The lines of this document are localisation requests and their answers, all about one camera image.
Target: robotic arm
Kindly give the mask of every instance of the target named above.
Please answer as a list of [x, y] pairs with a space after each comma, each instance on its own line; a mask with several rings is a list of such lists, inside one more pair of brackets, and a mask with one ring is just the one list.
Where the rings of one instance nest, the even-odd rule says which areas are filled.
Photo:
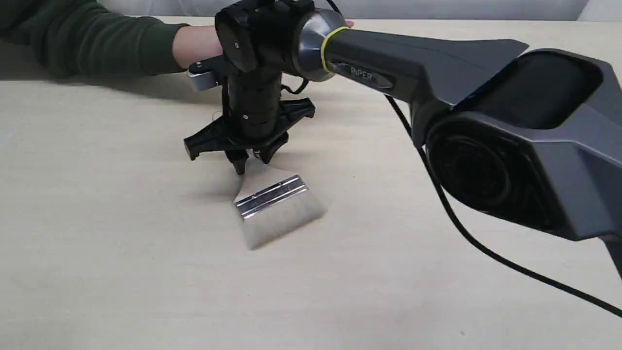
[[247, 149], [268, 163], [309, 99], [283, 73], [341, 75], [407, 102], [433, 178], [465, 205], [564, 239], [601, 238], [622, 275], [622, 92], [611, 65], [515, 40], [452, 41], [348, 29], [311, 0], [242, 0], [216, 15], [224, 55], [190, 67], [223, 86], [223, 116], [185, 140], [191, 159]]

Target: yellow ring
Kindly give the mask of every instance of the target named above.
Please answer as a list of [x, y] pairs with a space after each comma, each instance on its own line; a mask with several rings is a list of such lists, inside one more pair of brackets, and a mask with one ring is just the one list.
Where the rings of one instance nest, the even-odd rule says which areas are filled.
[[326, 64], [326, 57], [324, 56], [324, 49], [326, 49], [326, 44], [328, 44], [328, 40], [335, 34], [341, 32], [343, 29], [350, 29], [349, 27], [339, 27], [337, 29], [335, 29], [334, 31], [328, 33], [328, 35], [326, 35], [326, 38], [324, 38], [324, 41], [322, 42], [322, 51], [321, 55], [322, 55], [322, 66], [324, 67], [324, 70], [327, 71], [328, 73], [331, 73], [331, 71], [328, 69], [328, 65]]

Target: table surface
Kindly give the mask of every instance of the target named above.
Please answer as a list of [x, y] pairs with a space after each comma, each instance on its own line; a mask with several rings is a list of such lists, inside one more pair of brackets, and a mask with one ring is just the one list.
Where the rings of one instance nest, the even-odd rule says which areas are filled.
[[[357, 27], [515, 38], [622, 72], [622, 23]], [[299, 172], [328, 214], [251, 252], [231, 164], [222, 154], [190, 162], [182, 146], [217, 115], [217, 89], [194, 93], [184, 74], [59, 84], [11, 49], [0, 61], [2, 349], [619, 348], [622, 321], [462, 239], [381, 94], [343, 78], [309, 86], [317, 116], [273, 165]], [[622, 305], [598, 240], [456, 210], [502, 255]]]

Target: green sweater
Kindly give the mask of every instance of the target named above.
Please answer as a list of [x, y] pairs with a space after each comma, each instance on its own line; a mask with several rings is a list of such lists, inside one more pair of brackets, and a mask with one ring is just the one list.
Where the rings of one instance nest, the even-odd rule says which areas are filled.
[[58, 77], [180, 72], [172, 44], [183, 26], [115, 14], [95, 0], [0, 0], [0, 39], [30, 46]]

